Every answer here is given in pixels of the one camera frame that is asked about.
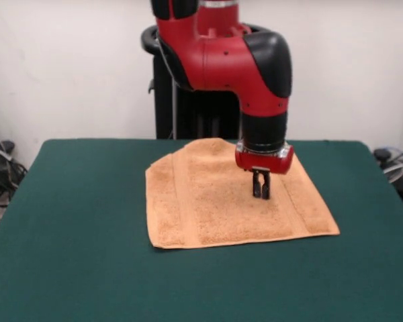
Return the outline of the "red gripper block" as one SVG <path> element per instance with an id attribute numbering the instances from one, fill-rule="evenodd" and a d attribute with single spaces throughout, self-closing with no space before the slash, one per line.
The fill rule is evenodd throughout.
<path id="1" fill-rule="evenodd" d="M 242 142 L 238 142 L 235 150 L 236 165 L 253 173 L 253 196 L 264 200 L 270 199 L 270 173 L 285 174 L 291 167 L 294 156 L 294 147 L 284 143 L 281 149 L 272 154 L 257 154 L 246 149 Z M 263 186 L 259 182 L 259 170 L 262 170 Z"/>

